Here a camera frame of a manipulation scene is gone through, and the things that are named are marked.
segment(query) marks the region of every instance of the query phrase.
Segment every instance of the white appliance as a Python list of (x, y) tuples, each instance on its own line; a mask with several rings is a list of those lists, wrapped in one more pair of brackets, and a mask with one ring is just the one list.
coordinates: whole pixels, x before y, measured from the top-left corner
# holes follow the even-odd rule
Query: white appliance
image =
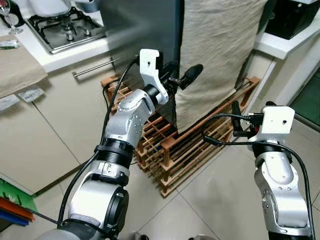
[(29, 0), (34, 13), (40, 17), (56, 17), (71, 9), (70, 0)]

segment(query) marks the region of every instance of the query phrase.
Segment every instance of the stove burner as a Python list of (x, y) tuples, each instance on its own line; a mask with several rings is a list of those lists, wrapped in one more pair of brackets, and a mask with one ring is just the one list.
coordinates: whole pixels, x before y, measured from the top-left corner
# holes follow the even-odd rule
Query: stove burner
[(102, 26), (75, 7), (64, 15), (34, 15), (26, 22), (52, 54), (106, 36)]

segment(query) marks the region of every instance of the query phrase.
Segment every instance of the kitchen cabinet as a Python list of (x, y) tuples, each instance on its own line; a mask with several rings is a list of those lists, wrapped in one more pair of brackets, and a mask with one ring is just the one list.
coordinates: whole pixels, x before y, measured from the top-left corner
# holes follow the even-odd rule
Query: kitchen cabinet
[(105, 53), (83, 60), (49, 73), (48, 79), (38, 84), (45, 97), (36, 100), (35, 105), (80, 163), (91, 157), (101, 137), (107, 106), (100, 81), (115, 73), (108, 65), (76, 81), (72, 72), (109, 60)]
[(79, 165), (32, 103), (0, 114), (0, 175), (36, 193)]

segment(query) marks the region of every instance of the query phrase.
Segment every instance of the white countertop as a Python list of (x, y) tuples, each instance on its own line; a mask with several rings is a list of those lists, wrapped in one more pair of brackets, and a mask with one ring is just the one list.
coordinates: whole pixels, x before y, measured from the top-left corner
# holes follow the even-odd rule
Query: white countertop
[(274, 56), (278, 59), (285, 59), (291, 52), (301, 46), (310, 38), (320, 34), (320, 11), (318, 11), (312, 23), (303, 31), (290, 40), (263, 33), (260, 39), (257, 38), (254, 49)]
[[(103, 25), (100, 12), (85, 14), (98, 24)], [(50, 54), (27, 24), (20, 28), (23, 29), (23, 32), (16, 35), (16, 37), (47, 73), (109, 51), (107, 39), (104, 37), (56, 54)]]

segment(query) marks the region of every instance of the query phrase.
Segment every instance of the tile floor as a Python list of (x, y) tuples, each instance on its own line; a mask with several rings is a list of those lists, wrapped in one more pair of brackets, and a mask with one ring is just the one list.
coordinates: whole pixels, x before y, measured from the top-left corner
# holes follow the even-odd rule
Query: tile floor
[[(320, 239), (320, 135), (295, 121), (287, 145), (307, 167), (316, 238)], [(260, 192), (254, 182), (254, 156), (245, 146), (226, 147), (166, 199), (137, 165), (132, 165), (130, 171), (129, 209), (120, 237), (139, 231), (151, 240), (187, 240), (197, 234), (217, 240), (268, 239)], [(58, 217), (70, 180), (35, 199), (41, 213)], [(9, 227), (0, 233), (0, 240), (33, 240), (54, 227), (37, 217), (28, 227)]]

